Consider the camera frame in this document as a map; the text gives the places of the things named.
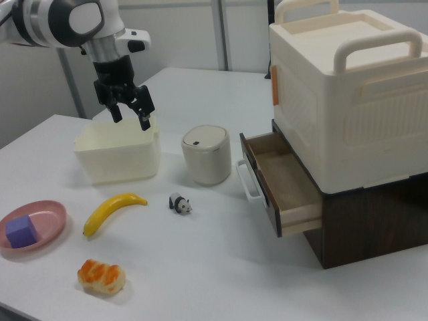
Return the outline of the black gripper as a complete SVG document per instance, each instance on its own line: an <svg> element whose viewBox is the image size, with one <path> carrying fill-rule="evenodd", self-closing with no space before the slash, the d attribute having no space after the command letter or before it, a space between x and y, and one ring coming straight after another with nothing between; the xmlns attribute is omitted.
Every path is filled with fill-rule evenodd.
<svg viewBox="0 0 428 321"><path fill-rule="evenodd" d="M136 87L134 69L129 55L110 62L93 63L98 79L94 82L100 104L111 113L114 123L122 120L117 102L128 105L138 116L143 131L150 128L150 115L155 111L148 87Z"/></svg>

